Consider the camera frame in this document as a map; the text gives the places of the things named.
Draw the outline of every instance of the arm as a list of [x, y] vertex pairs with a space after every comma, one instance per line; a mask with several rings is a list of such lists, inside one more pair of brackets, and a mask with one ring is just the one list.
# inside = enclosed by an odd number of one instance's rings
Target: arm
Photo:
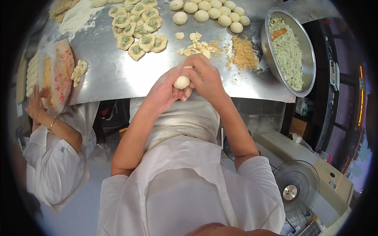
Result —
[[[25, 111], [33, 119], [33, 123], [35, 122], [37, 125], [42, 124], [50, 129], [54, 117], [44, 110], [38, 86], [33, 88], [33, 94], [29, 98], [29, 106], [25, 108]], [[32, 132], [34, 132], [36, 128], [36, 125], [33, 125]], [[59, 119], [55, 120], [51, 131], [58, 136], [59, 139], [66, 140], [66, 142], [75, 149], [76, 153], [79, 153], [83, 141], [80, 132]]]
[[184, 69], [183, 74], [193, 82], [196, 90], [216, 109], [222, 119], [226, 130], [230, 148], [235, 155], [235, 167], [249, 158], [259, 155], [252, 137], [237, 112], [231, 98], [226, 94], [219, 71], [212, 66], [210, 61], [201, 53], [188, 57], [184, 66], [192, 66], [193, 69]]
[[179, 93], [182, 93], [173, 87], [173, 83], [181, 75], [182, 68], [182, 65], [172, 68], [151, 88], [119, 142], [112, 159], [111, 176], [117, 174], [129, 176], [139, 165], [144, 155], [147, 138], [156, 119], [170, 108], [179, 98]]

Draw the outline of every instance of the plastic bag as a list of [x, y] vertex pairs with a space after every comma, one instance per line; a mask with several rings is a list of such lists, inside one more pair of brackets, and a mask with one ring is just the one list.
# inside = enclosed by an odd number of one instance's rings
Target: plastic bag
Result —
[[[50, 63], [51, 75], [48, 68], [45, 68]], [[38, 84], [40, 90], [43, 87], [51, 87], [49, 97], [43, 101], [48, 114], [57, 116], [63, 111], [71, 93], [73, 69], [74, 59], [67, 39], [56, 43], [49, 42], [41, 50]]]

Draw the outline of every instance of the bracelet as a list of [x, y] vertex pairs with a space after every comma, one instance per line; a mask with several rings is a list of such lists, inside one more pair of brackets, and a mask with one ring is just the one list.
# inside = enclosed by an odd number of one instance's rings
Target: bracelet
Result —
[[51, 125], [50, 125], [50, 129], [49, 129], [49, 130], [50, 130], [51, 132], [52, 132], [53, 125], [54, 125], [56, 119], [58, 119], [58, 117], [55, 117], [54, 120], [53, 120], [53, 122], [52, 122]]

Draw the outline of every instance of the fan grille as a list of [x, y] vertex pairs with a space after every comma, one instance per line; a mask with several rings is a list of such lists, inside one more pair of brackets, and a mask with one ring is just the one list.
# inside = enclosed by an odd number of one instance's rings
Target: fan grille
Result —
[[[293, 160], [280, 165], [273, 174], [281, 193], [286, 220], [293, 223], [306, 216], [320, 190], [319, 175], [315, 168], [308, 162]], [[289, 185], [297, 187], [297, 195], [292, 200], [283, 197], [284, 189]]]

